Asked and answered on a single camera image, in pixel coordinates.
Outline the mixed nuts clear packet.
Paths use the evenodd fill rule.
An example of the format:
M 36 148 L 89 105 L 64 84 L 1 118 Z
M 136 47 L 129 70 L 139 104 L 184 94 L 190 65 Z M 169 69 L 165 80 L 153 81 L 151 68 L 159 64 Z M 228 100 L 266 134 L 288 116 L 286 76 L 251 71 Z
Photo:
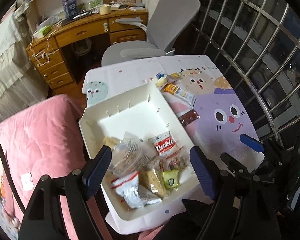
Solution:
M 175 152 L 164 157 L 163 171 L 179 170 L 183 171 L 187 168 L 189 155 L 186 152 Z

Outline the green square candy packet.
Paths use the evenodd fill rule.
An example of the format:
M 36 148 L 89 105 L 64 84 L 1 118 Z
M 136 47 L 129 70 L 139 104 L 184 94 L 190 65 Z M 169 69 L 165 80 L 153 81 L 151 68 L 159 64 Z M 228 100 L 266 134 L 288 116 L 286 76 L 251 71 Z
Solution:
M 162 172 L 162 179 L 166 189 L 176 188 L 179 183 L 179 170 L 170 170 Z

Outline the red white cookie packet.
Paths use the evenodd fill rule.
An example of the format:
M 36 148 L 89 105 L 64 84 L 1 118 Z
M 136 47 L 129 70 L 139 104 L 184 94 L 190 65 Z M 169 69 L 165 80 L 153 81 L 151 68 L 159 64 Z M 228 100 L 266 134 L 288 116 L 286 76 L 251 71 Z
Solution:
M 153 144 L 158 155 L 161 157 L 169 157 L 180 149 L 170 131 L 153 136 L 149 138 L 149 141 Z

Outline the long bread roll package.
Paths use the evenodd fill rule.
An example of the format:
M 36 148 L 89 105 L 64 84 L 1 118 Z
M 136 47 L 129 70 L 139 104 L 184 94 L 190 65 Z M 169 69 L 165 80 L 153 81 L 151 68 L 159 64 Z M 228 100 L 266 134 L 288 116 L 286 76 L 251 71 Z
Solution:
M 151 193 L 160 198 L 167 196 L 167 190 L 162 180 L 161 172 L 152 169 L 140 172 L 140 183 L 147 188 Z

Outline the dark brown snack packet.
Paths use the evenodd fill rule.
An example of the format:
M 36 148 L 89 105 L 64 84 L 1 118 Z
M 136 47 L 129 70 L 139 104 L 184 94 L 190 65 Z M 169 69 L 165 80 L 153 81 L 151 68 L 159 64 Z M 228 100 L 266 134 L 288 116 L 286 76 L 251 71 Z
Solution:
M 200 115 L 194 109 L 179 113 L 177 117 L 183 127 L 186 127 L 192 122 L 200 119 Z

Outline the large clear bread package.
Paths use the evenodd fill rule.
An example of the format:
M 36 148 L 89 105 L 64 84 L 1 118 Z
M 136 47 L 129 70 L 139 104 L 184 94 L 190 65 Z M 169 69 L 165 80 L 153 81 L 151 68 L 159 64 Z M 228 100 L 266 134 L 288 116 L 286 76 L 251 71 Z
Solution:
M 126 132 L 121 143 L 111 151 L 110 173 L 117 177 L 142 170 L 155 157 L 155 150 L 143 139 Z

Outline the gold snack bar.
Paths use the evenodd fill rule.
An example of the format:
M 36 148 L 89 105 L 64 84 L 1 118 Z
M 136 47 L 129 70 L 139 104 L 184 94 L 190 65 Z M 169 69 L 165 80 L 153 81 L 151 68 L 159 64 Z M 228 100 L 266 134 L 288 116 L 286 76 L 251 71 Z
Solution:
M 166 85 L 163 88 L 163 91 L 170 93 L 171 95 L 175 96 L 176 98 L 182 100 L 183 102 L 191 106 L 194 105 L 196 100 L 196 96 L 194 94 L 185 91 L 184 89 L 180 88 L 178 85 L 175 85 L 173 83 L 169 83 L 168 85 Z

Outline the yellow cake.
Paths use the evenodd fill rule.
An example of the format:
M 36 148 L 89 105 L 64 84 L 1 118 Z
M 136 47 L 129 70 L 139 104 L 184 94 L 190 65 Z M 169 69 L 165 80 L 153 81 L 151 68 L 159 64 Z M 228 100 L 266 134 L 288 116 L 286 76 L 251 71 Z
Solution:
M 169 76 L 163 72 L 159 72 L 153 79 L 154 84 L 158 88 L 164 87 L 169 81 Z

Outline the white label snack packet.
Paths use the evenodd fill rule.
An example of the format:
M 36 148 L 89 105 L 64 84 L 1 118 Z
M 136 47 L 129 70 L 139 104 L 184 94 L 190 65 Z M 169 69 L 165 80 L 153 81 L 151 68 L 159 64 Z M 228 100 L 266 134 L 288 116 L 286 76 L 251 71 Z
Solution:
M 111 187 L 131 209 L 143 208 L 161 202 L 161 198 L 143 187 L 139 182 L 139 171 L 112 182 Z

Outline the pale puffed cracker bag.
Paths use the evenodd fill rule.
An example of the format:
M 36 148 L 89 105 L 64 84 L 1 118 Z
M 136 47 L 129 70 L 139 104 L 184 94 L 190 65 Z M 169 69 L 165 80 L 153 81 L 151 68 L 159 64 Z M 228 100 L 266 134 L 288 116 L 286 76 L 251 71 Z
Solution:
M 112 151 L 120 143 L 121 143 L 121 140 L 116 137 L 105 137 L 102 141 L 102 145 L 108 146 Z

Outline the white plastic organizer tray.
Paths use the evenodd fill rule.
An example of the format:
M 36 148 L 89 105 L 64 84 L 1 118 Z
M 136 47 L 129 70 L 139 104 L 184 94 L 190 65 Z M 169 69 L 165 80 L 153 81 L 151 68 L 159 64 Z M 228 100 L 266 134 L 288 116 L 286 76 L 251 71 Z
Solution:
M 112 186 L 115 178 L 141 170 L 157 154 L 151 137 L 169 132 L 177 146 L 187 151 L 193 147 L 190 137 L 155 85 L 148 83 L 87 107 L 79 127 L 90 158 L 98 154 L 106 137 L 121 140 L 114 148 L 102 181 L 102 191 L 109 210 L 122 220 L 163 217 L 166 214 L 164 208 L 172 205 L 170 211 L 177 211 L 182 206 L 179 200 L 198 189 L 199 181 L 191 165 L 181 172 L 180 186 L 158 204 L 133 209 Z

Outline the pink quilt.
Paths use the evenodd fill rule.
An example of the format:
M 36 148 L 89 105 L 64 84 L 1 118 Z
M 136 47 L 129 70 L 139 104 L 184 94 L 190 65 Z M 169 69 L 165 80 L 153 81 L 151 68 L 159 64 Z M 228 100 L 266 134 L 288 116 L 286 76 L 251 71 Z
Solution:
M 15 188 L 27 205 L 41 176 L 67 176 L 86 163 L 78 120 L 81 104 L 65 95 L 53 96 L 0 123 L 2 146 Z M 0 229 L 18 239 L 23 213 L 8 184 L 0 159 Z

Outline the cartoon printed tablecloth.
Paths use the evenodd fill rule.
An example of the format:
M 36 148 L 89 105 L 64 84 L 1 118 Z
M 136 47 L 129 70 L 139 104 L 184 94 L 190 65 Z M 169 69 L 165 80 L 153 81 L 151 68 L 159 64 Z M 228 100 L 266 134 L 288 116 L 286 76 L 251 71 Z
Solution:
M 182 201 L 212 202 L 189 161 L 198 146 L 220 169 L 228 153 L 248 171 L 264 156 L 240 141 L 257 133 L 241 101 L 205 55 L 127 61 L 87 72 L 79 127 L 89 157 L 112 160 L 101 189 L 106 222 L 119 234 L 154 229 L 185 211 Z

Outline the metal window bars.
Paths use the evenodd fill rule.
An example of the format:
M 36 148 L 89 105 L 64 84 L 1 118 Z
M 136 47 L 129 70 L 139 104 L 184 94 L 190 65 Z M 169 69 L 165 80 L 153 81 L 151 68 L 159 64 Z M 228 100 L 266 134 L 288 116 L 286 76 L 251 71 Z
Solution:
M 200 0 L 192 51 L 221 70 L 261 138 L 300 127 L 300 19 L 285 0 Z

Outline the white lace covered piano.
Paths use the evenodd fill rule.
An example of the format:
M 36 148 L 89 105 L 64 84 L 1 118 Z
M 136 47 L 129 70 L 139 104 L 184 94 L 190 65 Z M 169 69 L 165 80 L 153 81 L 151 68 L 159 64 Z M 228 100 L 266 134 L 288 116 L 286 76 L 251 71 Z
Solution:
M 24 18 L 12 13 L 0 23 L 0 122 L 47 98 L 48 85 L 26 52 L 30 41 Z

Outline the grey office chair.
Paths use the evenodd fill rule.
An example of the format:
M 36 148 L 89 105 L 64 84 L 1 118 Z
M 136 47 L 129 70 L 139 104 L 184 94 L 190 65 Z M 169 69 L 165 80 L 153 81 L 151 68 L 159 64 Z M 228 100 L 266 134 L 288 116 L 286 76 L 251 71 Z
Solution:
M 200 9 L 199 0 L 159 0 L 147 25 L 138 18 L 118 18 L 120 25 L 133 25 L 146 33 L 146 41 L 125 41 L 111 45 L 102 56 L 101 66 L 174 54 L 177 37 Z

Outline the wooden desk with drawers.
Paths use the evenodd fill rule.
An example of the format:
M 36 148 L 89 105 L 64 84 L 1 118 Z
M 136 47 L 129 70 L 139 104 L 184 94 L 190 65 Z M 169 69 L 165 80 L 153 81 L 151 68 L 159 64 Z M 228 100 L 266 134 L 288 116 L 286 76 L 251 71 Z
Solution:
M 142 29 L 120 25 L 115 22 L 118 18 L 138 18 L 147 24 L 148 11 L 125 9 L 107 15 L 92 14 L 52 27 L 43 38 L 34 37 L 26 48 L 35 70 L 52 90 L 57 90 L 80 81 L 86 65 L 78 52 L 80 46 L 90 57 L 100 60 L 113 44 L 146 39 Z

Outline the green tissue box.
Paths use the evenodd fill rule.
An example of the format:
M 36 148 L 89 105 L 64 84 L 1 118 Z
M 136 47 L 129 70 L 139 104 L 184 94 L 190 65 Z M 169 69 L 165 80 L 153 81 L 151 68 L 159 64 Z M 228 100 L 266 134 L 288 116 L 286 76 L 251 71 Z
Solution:
M 43 38 L 44 36 L 46 36 L 51 31 L 51 29 L 52 29 L 51 25 L 47 25 L 47 26 L 44 26 L 44 27 L 40 28 L 36 32 L 36 37 L 37 38 Z

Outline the blue paper gift bag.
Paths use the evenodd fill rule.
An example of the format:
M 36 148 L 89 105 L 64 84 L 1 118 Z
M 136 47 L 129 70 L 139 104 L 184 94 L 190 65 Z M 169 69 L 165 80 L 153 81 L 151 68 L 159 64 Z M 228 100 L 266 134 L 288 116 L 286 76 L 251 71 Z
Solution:
M 66 18 L 77 15 L 77 0 L 62 0 L 62 5 Z

